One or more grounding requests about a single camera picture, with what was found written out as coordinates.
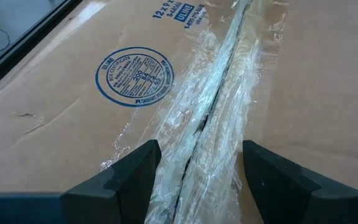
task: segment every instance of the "dark edge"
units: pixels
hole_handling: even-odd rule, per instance
[[[82,0],[64,0],[0,55],[0,80]]]

